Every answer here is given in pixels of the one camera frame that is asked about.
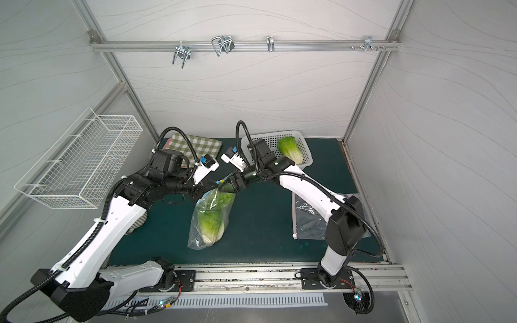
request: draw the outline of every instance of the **vent grille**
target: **vent grille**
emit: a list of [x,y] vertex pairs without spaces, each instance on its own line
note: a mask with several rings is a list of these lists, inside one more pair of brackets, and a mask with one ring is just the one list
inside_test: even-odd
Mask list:
[[[124,301],[126,296],[107,303],[103,310],[108,310]],[[135,297],[131,303],[147,299],[147,296]],[[149,309],[166,297],[150,296],[147,306],[138,306],[136,310]],[[207,309],[224,307],[303,307],[327,306],[323,293],[290,293],[290,294],[252,294],[252,295],[182,295],[170,309]]]

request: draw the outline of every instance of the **table surface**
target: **table surface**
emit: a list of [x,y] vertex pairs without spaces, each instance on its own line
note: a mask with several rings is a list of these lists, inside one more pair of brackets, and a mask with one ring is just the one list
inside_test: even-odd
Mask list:
[[[233,139],[223,142],[219,168],[209,174],[222,179],[235,170],[221,161],[221,154]],[[328,189],[356,193],[340,143],[336,139],[306,139],[313,164],[304,171]],[[274,183],[257,183],[239,193],[230,213],[230,223],[222,239],[211,247],[193,250],[187,247],[194,203],[186,198],[168,196],[149,210],[146,223],[115,247],[109,265],[141,264],[160,256],[174,264],[318,262],[327,244],[324,240],[295,240],[292,218],[292,192]],[[358,247],[376,251],[372,237],[361,239]],[[352,261],[377,262],[358,254]]]

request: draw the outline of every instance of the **lettuce in plastic bag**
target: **lettuce in plastic bag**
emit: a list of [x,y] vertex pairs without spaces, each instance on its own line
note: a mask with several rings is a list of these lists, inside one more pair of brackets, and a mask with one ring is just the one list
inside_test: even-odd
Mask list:
[[235,199],[234,193],[219,192],[213,189],[197,202],[192,222],[188,247],[203,249],[219,241],[228,227],[230,210]]
[[278,140],[278,150],[287,158],[294,161],[295,164],[303,164],[303,155],[296,145],[296,140],[293,136],[284,137]]

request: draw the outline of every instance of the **clear plastic bag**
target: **clear plastic bag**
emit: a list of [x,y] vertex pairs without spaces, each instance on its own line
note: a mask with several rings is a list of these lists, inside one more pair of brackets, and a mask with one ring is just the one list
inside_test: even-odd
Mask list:
[[[350,198],[359,194],[342,194]],[[363,213],[366,221],[372,223],[370,215],[367,214],[363,207]],[[312,239],[325,240],[325,231],[327,230],[327,222],[309,203],[305,202],[301,197],[293,193],[293,238],[295,239]],[[369,237],[370,233],[366,231],[363,237]]]
[[[218,181],[219,186],[223,183],[224,180]],[[206,192],[200,198],[190,222],[189,248],[200,250],[213,245],[222,238],[228,227],[234,199],[234,193],[223,193],[218,189]]]

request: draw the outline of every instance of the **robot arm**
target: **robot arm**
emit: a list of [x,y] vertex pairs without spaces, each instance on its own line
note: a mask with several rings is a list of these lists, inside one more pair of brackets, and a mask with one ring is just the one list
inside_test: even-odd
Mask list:
[[[95,219],[96,223],[63,259],[50,270],[39,269],[31,282],[39,285],[49,272],[60,270],[53,283],[42,291],[79,322],[93,317],[107,302],[134,290],[147,286],[155,286],[162,291],[172,288],[176,279],[174,265],[161,258],[125,269],[100,268],[124,233],[156,200],[167,194],[188,194],[197,201],[204,193],[217,187],[215,182],[205,178],[219,166],[210,155],[201,157],[192,180],[186,183],[187,174],[181,170],[183,159],[183,154],[178,151],[156,151],[147,174],[132,174],[115,190],[107,218]],[[103,222],[102,229],[80,256],[68,268],[63,268],[70,256],[91,239],[98,222]]]
[[[160,138],[170,130],[179,131],[188,142],[183,132],[175,127],[164,130]],[[155,155],[147,172],[137,172],[127,177],[116,188],[113,198],[108,197],[111,204],[105,219],[96,219],[97,223],[90,231],[52,269],[38,270],[31,278],[36,288],[11,302],[2,311],[1,317],[6,319],[17,304],[37,290],[48,295],[56,305],[79,322],[92,318],[109,300],[128,292],[147,286],[155,286],[162,291],[170,290],[175,280],[174,266],[160,258],[120,270],[100,268],[129,227],[165,195],[185,194],[196,202],[203,194],[215,188],[238,193],[254,182],[265,180],[273,180],[301,196],[327,221],[328,248],[318,266],[318,276],[325,287],[335,286],[352,249],[366,228],[374,233],[363,220],[361,203],[355,198],[346,199],[324,188],[287,157],[276,158],[263,139],[250,145],[256,155],[251,166],[247,166],[236,148],[224,154],[223,161],[231,162],[238,170],[220,187],[205,177],[219,166],[211,156],[202,157],[200,164],[196,164],[192,170],[187,166],[187,171],[182,171],[181,163],[186,161],[188,165],[188,159],[181,152],[153,151]],[[83,248],[75,258],[76,251]]]
[[274,178],[280,186],[294,192],[316,209],[327,222],[325,239],[328,244],[325,256],[318,266],[318,276],[323,286],[332,288],[336,285],[342,268],[349,262],[354,246],[367,230],[364,221],[361,223],[357,219],[357,216],[364,219],[361,202],[355,197],[347,199],[323,187],[287,157],[276,158],[263,139],[257,139],[253,144],[255,147],[249,144],[248,149],[256,151],[258,172],[255,165],[245,167],[243,157],[235,147],[223,155],[223,161],[230,162],[239,169],[228,178],[233,186],[230,191],[240,192],[253,182]]

